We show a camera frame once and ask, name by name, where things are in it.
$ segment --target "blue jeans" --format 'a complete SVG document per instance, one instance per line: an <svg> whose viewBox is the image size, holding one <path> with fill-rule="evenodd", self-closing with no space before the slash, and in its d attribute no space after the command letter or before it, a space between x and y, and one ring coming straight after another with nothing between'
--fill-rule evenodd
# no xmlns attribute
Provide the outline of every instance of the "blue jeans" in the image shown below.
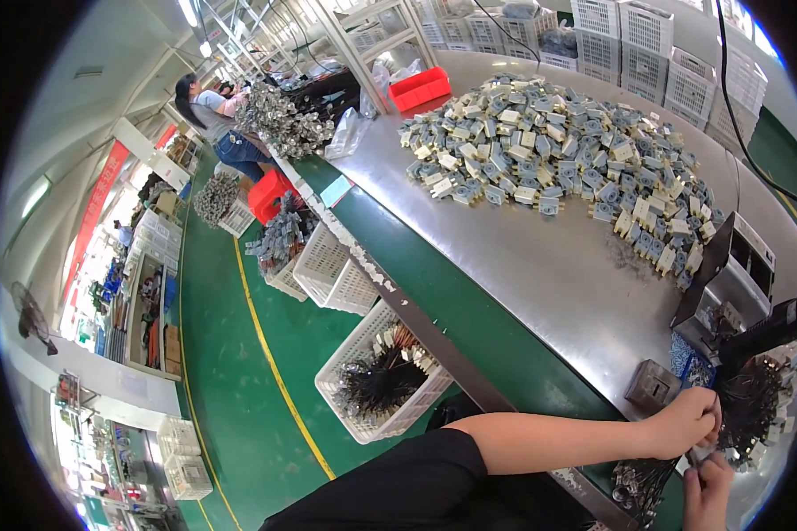
<svg viewBox="0 0 797 531"><path fill-rule="evenodd" d="M235 141L230 140L231 136L235 137ZM258 162L275 162L275 159L263 154L249 139L233 130L213 144L213 151L221 162L243 172L253 182L259 181L265 174Z"/></svg>

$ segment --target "red banner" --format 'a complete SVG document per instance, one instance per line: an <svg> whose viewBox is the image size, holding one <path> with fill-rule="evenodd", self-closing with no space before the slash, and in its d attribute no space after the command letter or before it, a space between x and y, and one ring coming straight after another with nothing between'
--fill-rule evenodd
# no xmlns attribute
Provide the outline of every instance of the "red banner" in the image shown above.
<svg viewBox="0 0 797 531"><path fill-rule="evenodd" d="M159 137L159 140L156 141L156 146L155 147L158 150L161 150L162 147L164 145L166 145L166 143L168 143L169 140L171 140L171 137L174 136L174 133L177 133L177 131L178 131L178 127L177 126L175 126L173 124L168 126L168 129L166 129L166 132L162 133L162 136Z"/></svg>
<svg viewBox="0 0 797 531"><path fill-rule="evenodd" d="M97 227L100 213L104 210L106 197L109 195L109 190L112 189L112 184L115 183L121 167L124 166L124 161L127 160L128 154L130 154L130 150L124 147L123 143L116 140L116 144L112 146L112 151L109 152L109 157L106 159L106 165L104 165L104 169L100 172L100 176L94 184L92 196L88 199L88 205L85 206L85 213L83 214L82 222L80 222L80 232L77 233L77 239L74 242L74 257L71 259L68 278L65 281L63 300L68 300L68 292L71 285L74 284L74 275L80 268L80 263L85 256L88 244L92 241L94 228Z"/></svg>

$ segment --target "red plastic bin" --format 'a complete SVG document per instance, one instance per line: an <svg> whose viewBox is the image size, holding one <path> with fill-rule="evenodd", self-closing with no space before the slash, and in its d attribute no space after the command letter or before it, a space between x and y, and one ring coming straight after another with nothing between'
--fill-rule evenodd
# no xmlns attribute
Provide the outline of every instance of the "red plastic bin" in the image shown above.
<svg viewBox="0 0 797 531"><path fill-rule="evenodd" d="M399 111L407 111L450 94L451 85L446 70L436 66L390 85L388 93Z"/></svg>

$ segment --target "red plastic stool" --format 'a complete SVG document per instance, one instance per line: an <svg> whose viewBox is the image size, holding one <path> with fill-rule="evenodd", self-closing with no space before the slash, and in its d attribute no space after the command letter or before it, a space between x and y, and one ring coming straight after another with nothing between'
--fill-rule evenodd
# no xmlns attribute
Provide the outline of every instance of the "red plastic stool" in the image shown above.
<svg viewBox="0 0 797 531"><path fill-rule="evenodd" d="M248 207L251 213L265 225L280 212L280 198L287 190L292 190L292 194L298 196L298 192L283 173L277 170L266 173L248 192Z"/></svg>

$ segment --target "woman's long black hair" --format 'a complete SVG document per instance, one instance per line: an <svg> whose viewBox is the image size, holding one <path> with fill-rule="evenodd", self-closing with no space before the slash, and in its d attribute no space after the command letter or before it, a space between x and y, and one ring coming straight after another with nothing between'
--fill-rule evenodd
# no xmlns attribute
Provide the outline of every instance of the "woman's long black hair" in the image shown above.
<svg viewBox="0 0 797 531"><path fill-rule="evenodd" d="M198 116L194 115L192 104L189 100L189 87L193 82L197 81L197 79L195 74L186 74L180 78L177 86L174 88L174 106L178 108L182 117L189 120L193 126L206 129L204 122L198 120Z"/></svg>

